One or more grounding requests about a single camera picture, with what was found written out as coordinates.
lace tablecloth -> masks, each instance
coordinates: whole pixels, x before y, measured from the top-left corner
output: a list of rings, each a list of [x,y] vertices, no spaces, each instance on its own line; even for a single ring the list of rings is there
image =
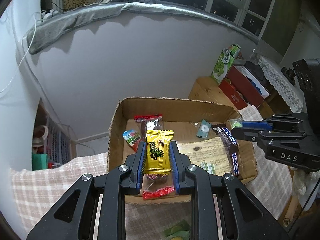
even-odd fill
[[[281,67],[274,61],[257,53],[251,57],[251,62],[260,65],[264,76],[270,84],[278,91],[279,95],[287,103],[293,113],[300,113],[303,107],[303,98],[299,97],[297,88],[290,84],[282,74]]]

red box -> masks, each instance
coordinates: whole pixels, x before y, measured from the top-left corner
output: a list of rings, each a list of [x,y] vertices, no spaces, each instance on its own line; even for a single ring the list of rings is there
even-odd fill
[[[222,80],[219,88],[222,92],[230,99],[230,101],[235,105],[238,110],[247,107],[247,103],[241,98],[237,91],[224,79]]]
[[[226,78],[231,80],[231,83],[248,100],[251,105],[258,107],[263,102],[263,97],[259,94],[255,87],[234,66],[231,66]]]

newspaper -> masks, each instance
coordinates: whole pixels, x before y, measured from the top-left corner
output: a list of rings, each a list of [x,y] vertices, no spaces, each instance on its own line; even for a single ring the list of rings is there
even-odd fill
[[[192,143],[177,143],[180,153],[188,155],[195,164],[210,174],[222,176],[231,172],[231,164],[220,137]]]

plaid cloth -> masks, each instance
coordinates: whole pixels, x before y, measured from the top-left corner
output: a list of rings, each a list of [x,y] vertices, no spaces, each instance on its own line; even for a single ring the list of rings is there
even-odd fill
[[[262,121],[255,106],[248,106],[239,111],[246,121]],[[257,177],[246,187],[278,219],[291,196],[292,179],[287,165],[267,160],[264,151],[253,143],[257,161]]]
[[[245,120],[262,120],[254,106],[240,111]],[[261,203],[278,218],[291,194],[291,177],[287,166],[264,158],[263,151],[254,143],[258,176],[247,184],[251,192]],[[105,174],[108,166],[108,154],[78,157],[57,169],[41,171],[12,171],[12,190],[18,213],[26,230],[26,235],[82,175]],[[97,239],[101,200],[97,210],[95,232]],[[163,231],[185,219],[190,223],[191,204],[125,205],[125,226],[127,240],[164,239]]]

plastic basket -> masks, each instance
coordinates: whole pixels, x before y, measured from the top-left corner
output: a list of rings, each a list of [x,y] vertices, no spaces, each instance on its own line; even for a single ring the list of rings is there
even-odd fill
[[[70,140],[60,131],[59,127],[47,117],[47,127],[49,130],[48,137],[44,142],[44,153],[48,159],[61,165],[69,162],[70,157]]]

